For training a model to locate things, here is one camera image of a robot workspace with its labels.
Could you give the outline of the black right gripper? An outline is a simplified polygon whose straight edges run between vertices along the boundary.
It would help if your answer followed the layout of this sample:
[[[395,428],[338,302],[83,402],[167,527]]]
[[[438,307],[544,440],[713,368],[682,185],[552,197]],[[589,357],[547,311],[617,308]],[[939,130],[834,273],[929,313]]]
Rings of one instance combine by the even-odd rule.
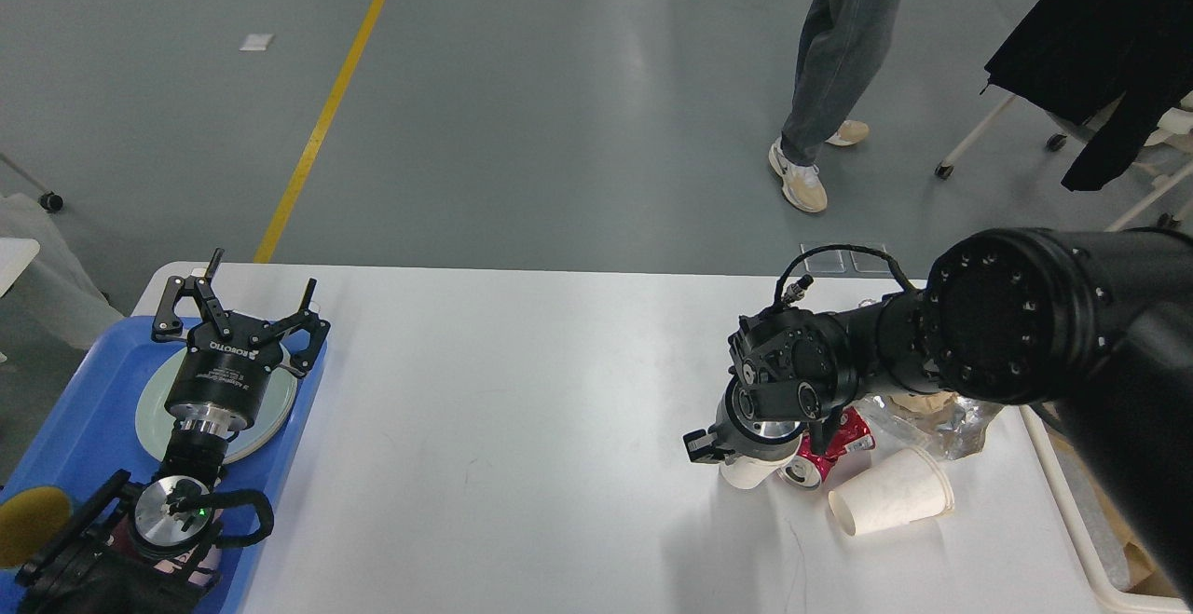
[[[728,382],[713,427],[687,432],[682,444],[692,464],[733,463],[738,457],[785,463],[795,455],[806,426],[797,420],[750,418],[743,409],[740,382]],[[808,427],[809,449],[826,455],[837,434],[837,417],[814,420]]]

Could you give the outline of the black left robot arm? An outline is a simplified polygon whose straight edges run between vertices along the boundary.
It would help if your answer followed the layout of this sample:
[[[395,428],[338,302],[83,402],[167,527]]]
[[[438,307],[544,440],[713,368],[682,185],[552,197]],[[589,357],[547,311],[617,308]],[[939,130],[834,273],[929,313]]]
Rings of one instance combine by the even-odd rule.
[[[214,252],[97,339],[4,486],[5,613],[234,613],[274,531],[330,322],[221,304]]]

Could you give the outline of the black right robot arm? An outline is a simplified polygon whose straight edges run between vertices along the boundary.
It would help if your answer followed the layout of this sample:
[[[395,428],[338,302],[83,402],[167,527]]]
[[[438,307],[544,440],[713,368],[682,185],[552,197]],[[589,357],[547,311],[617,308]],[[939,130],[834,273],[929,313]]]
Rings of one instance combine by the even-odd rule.
[[[996,228],[953,244],[913,286],[874,305],[801,308],[810,275],[791,267],[773,299],[729,335],[733,366],[715,423],[690,432],[694,464],[772,472],[808,438],[823,454],[846,407],[879,393],[1051,404],[1069,444],[1189,602],[1192,241],[1176,229],[1111,232]]]

